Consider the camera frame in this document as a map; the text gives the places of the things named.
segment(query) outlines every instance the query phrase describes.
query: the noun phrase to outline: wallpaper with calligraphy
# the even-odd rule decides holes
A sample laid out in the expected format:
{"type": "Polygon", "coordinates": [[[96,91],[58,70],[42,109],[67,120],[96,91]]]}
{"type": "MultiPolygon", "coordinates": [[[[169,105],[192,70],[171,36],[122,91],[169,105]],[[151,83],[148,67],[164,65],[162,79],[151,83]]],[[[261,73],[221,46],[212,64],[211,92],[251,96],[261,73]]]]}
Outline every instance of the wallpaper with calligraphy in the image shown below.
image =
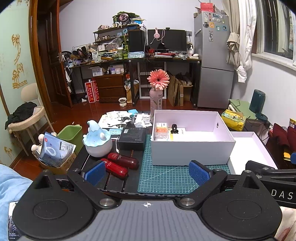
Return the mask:
{"type": "MultiPolygon", "coordinates": [[[[36,82],[29,42],[29,3],[29,0],[15,0],[0,13],[0,84],[11,114],[23,104],[22,88],[36,82]]],[[[21,147],[16,138],[4,129],[6,121],[7,115],[0,99],[0,161],[9,166],[21,147]]],[[[38,123],[39,128],[45,123],[46,120],[42,119],[38,123]]],[[[29,140],[26,131],[22,136],[26,143],[29,140]]]]}

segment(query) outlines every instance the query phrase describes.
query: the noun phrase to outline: plastic bag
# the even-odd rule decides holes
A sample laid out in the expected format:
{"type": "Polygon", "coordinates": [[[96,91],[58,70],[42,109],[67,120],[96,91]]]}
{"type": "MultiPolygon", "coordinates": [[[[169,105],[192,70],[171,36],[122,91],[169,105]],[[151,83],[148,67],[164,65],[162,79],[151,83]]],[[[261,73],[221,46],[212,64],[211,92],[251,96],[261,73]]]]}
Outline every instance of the plastic bag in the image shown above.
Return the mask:
{"type": "Polygon", "coordinates": [[[75,145],[45,132],[39,160],[53,167],[60,167],[72,154],[75,145]]]}
{"type": "Polygon", "coordinates": [[[227,127],[234,129],[235,131],[242,131],[246,123],[246,117],[242,112],[233,112],[231,110],[225,110],[222,113],[222,119],[227,127]]]}
{"type": "Polygon", "coordinates": [[[120,47],[121,43],[122,43],[122,39],[121,38],[117,37],[117,38],[113,39],[108,44],[108,47],[107,47],[108,52],[117,51],[117,48],[120,47]]]}

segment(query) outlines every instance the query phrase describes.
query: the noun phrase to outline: wooden door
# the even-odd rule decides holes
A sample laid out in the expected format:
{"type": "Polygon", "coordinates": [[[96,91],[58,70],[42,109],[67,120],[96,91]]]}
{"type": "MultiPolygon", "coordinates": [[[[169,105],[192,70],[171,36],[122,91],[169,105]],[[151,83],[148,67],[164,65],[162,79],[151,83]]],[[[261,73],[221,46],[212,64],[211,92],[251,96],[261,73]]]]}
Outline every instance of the wooden door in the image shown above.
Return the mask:
{"type": "Polygon", "coordinates": [[[61,41],[59,35],[59,0],[55,0],[46,12],[46,41],[47,54],[56,93],[56,100],[66,106],[72,107],[72,101],[66,81],[66,73],[61,56],[61,41]]]}

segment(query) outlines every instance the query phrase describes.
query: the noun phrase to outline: crosshair symbol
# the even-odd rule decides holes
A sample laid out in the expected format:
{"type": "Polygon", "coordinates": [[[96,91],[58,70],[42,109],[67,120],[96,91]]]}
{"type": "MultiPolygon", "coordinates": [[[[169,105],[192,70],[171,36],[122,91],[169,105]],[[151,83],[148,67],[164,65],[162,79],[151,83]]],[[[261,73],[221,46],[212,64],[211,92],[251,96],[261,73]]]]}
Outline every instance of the crosshair symbol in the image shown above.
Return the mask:
{"type": "Polygon", "coordinates": [[[144,204],[142,204],[144,207],[149,208],[151,207],[153,204],[151,204],[150,202],[146,202],[144,204]]]}

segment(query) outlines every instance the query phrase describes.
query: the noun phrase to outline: blue blanket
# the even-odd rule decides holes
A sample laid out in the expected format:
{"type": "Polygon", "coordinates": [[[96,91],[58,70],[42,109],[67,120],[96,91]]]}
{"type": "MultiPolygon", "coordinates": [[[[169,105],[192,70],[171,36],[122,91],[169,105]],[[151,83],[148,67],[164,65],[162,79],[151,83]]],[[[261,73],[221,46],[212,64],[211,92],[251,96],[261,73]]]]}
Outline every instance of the blue blanket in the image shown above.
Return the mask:
{"type": "Polygon", "coordinates": [[[18,201],[32,181],[0,164],[0,241],[8,241],[9,203],[18,201]]]}

